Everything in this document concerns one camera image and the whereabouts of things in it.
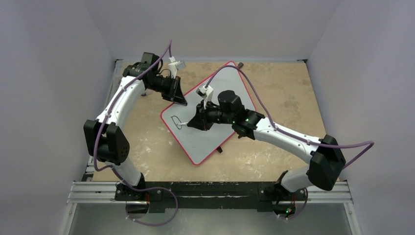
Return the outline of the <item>red framed whiteboard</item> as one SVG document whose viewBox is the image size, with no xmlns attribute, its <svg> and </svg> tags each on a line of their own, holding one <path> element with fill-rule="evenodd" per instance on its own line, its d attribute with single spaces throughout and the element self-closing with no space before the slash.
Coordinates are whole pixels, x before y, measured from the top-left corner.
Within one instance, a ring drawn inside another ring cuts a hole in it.
<svg viewBox="0 0 415 235">
<path fill-rule="evenodd" d="M 196 114 L 196 106 L 202 101 L 197 89 L 207 83 L 210 77 L 186 90 L 187 105 L 171 104 L 161 112 L 161 119 L 194 165 L 199 165 L 233 134 L 228 124 L 214 124 L 210 130 L 201 131 L 179 123 L 188 122 Z M 243 75 L 234 68 L 220 70 L 209 84 L 213 88 L 212 102 L 218 104 L 217 96 L 225 90 L 232 90 L 241 98 L 245 108 L 255 111 Z"/>
</svg>

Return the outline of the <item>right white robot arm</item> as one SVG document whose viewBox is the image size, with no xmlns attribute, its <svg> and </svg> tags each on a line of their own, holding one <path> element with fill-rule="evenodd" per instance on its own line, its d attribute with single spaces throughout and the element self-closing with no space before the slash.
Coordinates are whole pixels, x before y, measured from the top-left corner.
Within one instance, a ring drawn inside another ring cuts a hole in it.
<svg viewBox="0 0 415 235">
<path fill-rule="evenodd" d="M 303 136 L 286 127 L 278 127 L 269 117 L 245 108 L 234 91 L 226 90 L 218 95 L 218 104 L 211 101 L 211 87 L 198 88 L 202 101 L 196 106 L 195 116 L 187 127 L 208 131 L 215 124 L 229 124 L 240 137 L 263 141 L 288 151 L 302 159 L 307 166 L 283 172 L 275 185 L 276 196 L 287 199 L 295 191 L 309 186 L 322 190 L 333 189 L 345 158 L 334 137 Z"/>
</svg>

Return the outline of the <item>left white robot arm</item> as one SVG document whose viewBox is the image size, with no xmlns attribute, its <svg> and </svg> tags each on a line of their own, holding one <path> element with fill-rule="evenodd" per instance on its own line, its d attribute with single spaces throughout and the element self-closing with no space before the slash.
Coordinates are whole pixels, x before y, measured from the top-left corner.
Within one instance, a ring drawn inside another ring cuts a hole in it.
<svg viewBox="0 0 415 235">
<path fill-rule="evenodd" d="M 94 120 L 86 120 L 83 126 L 95 171 L 112 170 L 121 184 L 127 186 L 127 194 L 133 200 L 140 200 L 146 194 L 143 174 L 128 157 L 130 144 L 123 133 L 134 104 L 147 90 L 152 90 L 166 101 L 187 105 L 177 76 L 177 71 L 185 67 L 184 61 L 170 56 L 167 76 L 162 75 L 163 65 L 161 57 L 145 52 L 139 62 L 124 69 L 118 89 L 102 113 Z"/>
</svg>

